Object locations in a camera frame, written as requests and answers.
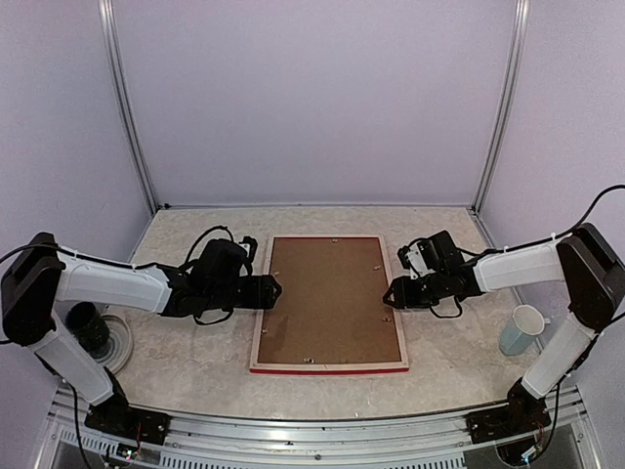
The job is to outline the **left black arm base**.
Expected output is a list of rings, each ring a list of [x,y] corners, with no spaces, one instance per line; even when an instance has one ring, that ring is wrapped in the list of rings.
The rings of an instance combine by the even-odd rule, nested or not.
[[[121,386],[114,381],[112,396],[102,404],[90,405],[85,425],[137,444],[163,446],[171,419],[164,412],[131,406]]]

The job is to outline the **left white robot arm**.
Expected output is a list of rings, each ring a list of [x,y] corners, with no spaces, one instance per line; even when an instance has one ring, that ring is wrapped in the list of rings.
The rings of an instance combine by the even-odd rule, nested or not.
[[[269,310],[282,293],[272,275],[253,271],[256,242],[247,236],[211,239],[196,258],[179,266],[121,263],[56,243],[50,233],[2,255],[2,331],[30,350],[90,405],[118,435],[137,424],[134,409],[114,397],[113,375],[59,323],[59,303],[91,303],[164,318],[200,320],[209,311]]]

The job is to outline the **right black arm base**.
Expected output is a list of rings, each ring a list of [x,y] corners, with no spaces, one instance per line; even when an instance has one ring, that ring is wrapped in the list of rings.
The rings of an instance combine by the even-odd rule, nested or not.
[[[465,421],[472,443],[481,444],[547,427],[551,417],[545,397],[535,398],[519,379],[508,391],[503,406],[470,412]]]

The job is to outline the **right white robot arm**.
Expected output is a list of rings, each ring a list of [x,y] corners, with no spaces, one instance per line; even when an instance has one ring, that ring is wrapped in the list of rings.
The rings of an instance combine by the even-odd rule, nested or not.
[[[465,258],[451,234],[418,237],[397,253],[408,275],[383,296],[396,310],[432,310],[443,299],[465,299],[517,289],[556,320],[542,351],[520,380],[534,400],[544,398],[593,341],[617,320],[624,301],[624,263],[591,223],[564,234]]]

